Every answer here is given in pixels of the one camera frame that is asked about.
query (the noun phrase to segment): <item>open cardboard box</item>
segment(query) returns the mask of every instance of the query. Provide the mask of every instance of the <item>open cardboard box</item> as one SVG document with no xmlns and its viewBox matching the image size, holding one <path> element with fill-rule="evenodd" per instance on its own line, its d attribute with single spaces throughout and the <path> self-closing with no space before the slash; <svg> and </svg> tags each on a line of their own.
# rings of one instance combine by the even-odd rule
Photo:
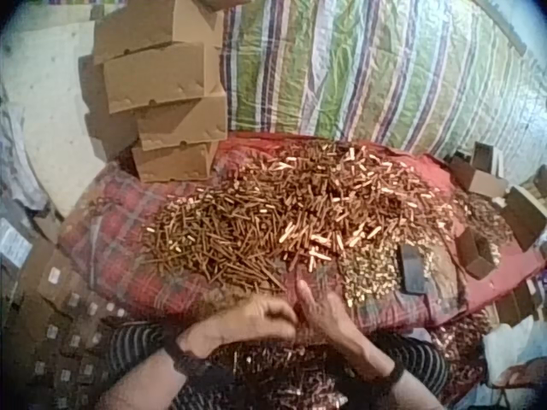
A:
<svg viewBox="0 0 547 410">
<path fill-rule="evenodd" d="M 104 80 L 111 114 L 222 92 L 220 51 L 179 43 L 108 61 Z"/>
<path fill-rule="evenodd" d="M 138 176 L 143 182 L 207 179 L 218 143 L 181 144 L 178 147 L 144 151 L 133 148 Z"/>
<path fill-rule="evenodd" d="M 458 183 L 468 192 L 496 198 L 505 196 L 505 191 L 509 187 L 507 180 L 480 171 L 458 157 L 452 158 L 450 170 Z"/>
<path fill-rule="evenodd" d="M 472 228 L 456 239 L 456 247 L 460 262 L 475 279 L 481 280 L 496 269 L 488 240 Z"/>
<path fill-rule="evenodd" d="M 95 27 L 95 64 L 171 43 L 222 47 L 224 15 L 198 0 L 130 0 Z"/>
<path fill-rule="evenodd" d="M 227 136 L 226 93 L 147 108 L 137 113 L 144 151 L 221 141 Z"/>
</svg>

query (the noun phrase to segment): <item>wristwatch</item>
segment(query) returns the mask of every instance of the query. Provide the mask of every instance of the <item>wristwatch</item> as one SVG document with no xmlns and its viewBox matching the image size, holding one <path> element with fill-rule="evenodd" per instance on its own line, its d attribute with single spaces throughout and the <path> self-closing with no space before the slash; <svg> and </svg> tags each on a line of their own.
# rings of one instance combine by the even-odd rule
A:
<svg viewBox="0 0 547 410">
<path fill-rule="evenodd" d="M 208 360 L 200 359 L 191 352 L 185 352 L 177 343 L 176 336 L 166 334 L 163 348 L 173 359 L 175 371 L 184 374 L 188 383 L 200 390 L 219 388 L 233 383 L 233 375 L 226 368 Z"/>
</svg>

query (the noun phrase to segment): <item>black wristband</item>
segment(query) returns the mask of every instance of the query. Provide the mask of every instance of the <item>black wristband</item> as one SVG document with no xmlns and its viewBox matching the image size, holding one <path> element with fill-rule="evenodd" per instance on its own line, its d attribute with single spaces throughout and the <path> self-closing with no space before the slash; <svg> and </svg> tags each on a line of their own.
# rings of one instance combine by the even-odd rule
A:
<svg viewBox="0 0 547 410">
<path fill-rule="evenodd" d="M 389 395 L 393 386 L 397 384 L 403 376 L 403 373 L 405 371 L 403 363 L 401 363 L 399 360 L 394 361 L 395 367 L 393 367 L 393 370 L 386 378 L 381 378 L 372 382 L 373 398 L 375 401 L 377 401 L 380 397 Z"/>
</svg>

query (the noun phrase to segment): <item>label on box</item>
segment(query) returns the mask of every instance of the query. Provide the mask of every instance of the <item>label on box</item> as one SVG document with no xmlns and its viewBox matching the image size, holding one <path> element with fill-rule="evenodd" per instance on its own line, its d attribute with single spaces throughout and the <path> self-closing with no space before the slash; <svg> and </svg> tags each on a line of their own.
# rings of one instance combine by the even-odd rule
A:
<svg viewBox="0 0 547 410">
<path fill-rule="evenodd" d="M 43 361 L 37 361 L 34 365 L 34 374 L 42 376 L 45 373 L 45 363 Z"/>
<path fill-rule="evenodd" d="M 62 382 L 69 382 L 70 381 L 71 372 L 67 369 L 61 370 L 61 381 Z"/>
<path fill-rule="evenodd" d="M 101 342 L 102 338 L 103 338 L 103 335 L 101 335 L 101 333 L 97 332 L 97 333 L 95 333 L 95 335 L 93 335 L 93 338 L 92 338 L 91 342 L 94 345 L 99 344 Z"/>
<path fill-rule="evenodd" d="M 25 263 L 32 245 L 5 218 L 0 219 L 0 254 L 17 268 Z"/>
<path fill-rule="evenodd" d="M 68 300 L 68 305 L 71 308 L 76 308 L 78 306 L 79 299 L 80 299 L 79 295 L 77 293 L 73 293 L 72 295 L 70 295 L 70 299 Z"/>
<path fill-rule="evenodd" d="M 99 306 L 95 302 L 91 302 L 87 309 L 87 314 L 89 314 L 90 316 L 95 316 L 95 313 L 97 313 L 97 309 L 99 309 Z"/>
<path fill-rule="evenodd" d="M 93 365 L 85 365 L 84 374 L 90 376 L 93 374 Z"/>
<path fill-rule="evenodd" d="M 49 325 L 46 336 L 48 339 L 55 340 L 57 339 L 57 333 L 59 333 L 59 328 L 55 325 Z"/>
<path fill-rule="evenodd" d="M 77 349 L 79 346 L 79 342 L 81 341 L 81 337 L 78 335 L 73 335 L 70 339 L 70 347 Z"/>
<path fill-rule="evenodd" d="M 50 270 L 50 276 L 48 276 L 48 281 L 51 284 L 58 284 L 60 277 L 61 277 L 61 271 L 58 268 L 53 266 Z"/>
<path fill-rule="evenodd" d="M 66 397 L 59 397 L 57 399 L 57 408 L 68 408 L 68 400 Z"/>
</svg>

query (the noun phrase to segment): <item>person's left hand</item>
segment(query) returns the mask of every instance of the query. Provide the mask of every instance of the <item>person's left hand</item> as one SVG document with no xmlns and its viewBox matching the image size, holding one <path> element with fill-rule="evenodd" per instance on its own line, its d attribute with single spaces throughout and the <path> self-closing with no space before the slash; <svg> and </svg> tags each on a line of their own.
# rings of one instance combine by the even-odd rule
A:
<svg viewBox="0 0 547 410">
<path fill-rule="evenodd" d="M 218 313 L 185 331 L 179 341 L 183 349 L 200 350 L 207 356 L 223 344 L 263 338 L 292 339 L 298 319 L 282 299 L 252 296 L 240 305 Z"/>
</svg>

